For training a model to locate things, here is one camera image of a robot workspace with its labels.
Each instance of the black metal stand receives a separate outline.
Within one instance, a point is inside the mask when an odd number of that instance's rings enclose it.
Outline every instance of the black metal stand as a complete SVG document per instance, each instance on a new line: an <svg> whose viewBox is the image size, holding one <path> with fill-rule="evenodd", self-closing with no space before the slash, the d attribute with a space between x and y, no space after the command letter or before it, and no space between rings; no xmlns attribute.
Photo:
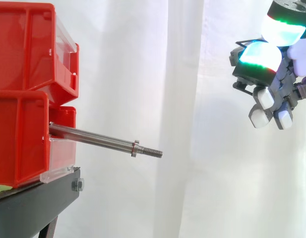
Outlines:
<svg viewBox="0 0 306 238"><path fill-rule="evenodd" d="M75 191L80 168L51 183L0 193L0 238L39 238L54 236L58 215L79 197Z"/></svg>

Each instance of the threaded end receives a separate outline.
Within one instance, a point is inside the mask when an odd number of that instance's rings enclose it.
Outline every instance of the threaded end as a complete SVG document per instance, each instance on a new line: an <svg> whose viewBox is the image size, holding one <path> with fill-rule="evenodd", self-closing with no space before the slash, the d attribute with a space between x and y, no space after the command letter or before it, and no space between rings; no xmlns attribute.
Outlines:
<svg viewBox="0 0 306 238"><path fill-rule="evenodd" d="M159 151L159 150L153 150L153 149L149 149L149 148L144 147L143 155L148 155L148 156L152 156L152 157L156 157L156 158L161 158L163 156L163 152Z"/></svg>

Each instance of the white fingertip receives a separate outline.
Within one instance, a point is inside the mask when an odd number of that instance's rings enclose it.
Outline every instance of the white fingertip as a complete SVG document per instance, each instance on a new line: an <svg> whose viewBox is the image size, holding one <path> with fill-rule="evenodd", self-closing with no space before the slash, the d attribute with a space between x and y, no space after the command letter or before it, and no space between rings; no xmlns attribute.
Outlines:
<svg viewBox="0 0 306 238"><path fill-rule="evenodd" d="M264 110L269 109L274 105L274 99L267 88L259 91L257 97Z"/></svg>
<svg viewBox="0 0 306 238"><path fill-rule="evenodd" d="M288 111L279 112L278 119L280 120L280 123L284 130L291 128L293 125L293 120Z"/></svg>
<svg viewBox="0 0 306 238"><path fill-rule="evenodd" d="M255 128L262 128L269 123L265 112L261 109L255 110L251 115L251 121Z"/></svg>

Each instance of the bolt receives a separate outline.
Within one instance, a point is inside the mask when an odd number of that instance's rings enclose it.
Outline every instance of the bolt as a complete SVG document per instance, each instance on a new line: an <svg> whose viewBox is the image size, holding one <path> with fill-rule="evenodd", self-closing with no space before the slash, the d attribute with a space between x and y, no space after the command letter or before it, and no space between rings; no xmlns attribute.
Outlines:
<svg viewBox="0 0 306 238"><path fill-rule="evenodd" d="M77 178L74 181L74 191L81 192L84 189L84 179L83 178Z"/></svg>
<svg viewBox="0 0 306 238"><path fill-rule="evenodd" d="M143 155L153 156L156 158L161 158L163 156L163 152L159 150L153 150L146 147L143 147Z"/></svg>

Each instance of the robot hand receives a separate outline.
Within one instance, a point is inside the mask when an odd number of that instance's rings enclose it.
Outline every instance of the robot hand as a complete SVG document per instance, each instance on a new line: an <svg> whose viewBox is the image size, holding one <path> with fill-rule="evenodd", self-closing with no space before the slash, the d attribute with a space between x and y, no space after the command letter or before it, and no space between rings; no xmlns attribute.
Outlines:
<svg viewBox="0 0 306 238"><path fill-rule="evenodd" d="M286 17L293 24L275 20ZM253 96L256 104L249 118L255 128L274 118L279 129L288 129L292 111L306 98L306 77L295 83L298 76L306 76L306 3L274 0L262 35L237 42L240 47L231 52L233 75L238 78L233 87ZM248 85L256 85L253 92L246 90Z"/></svg>

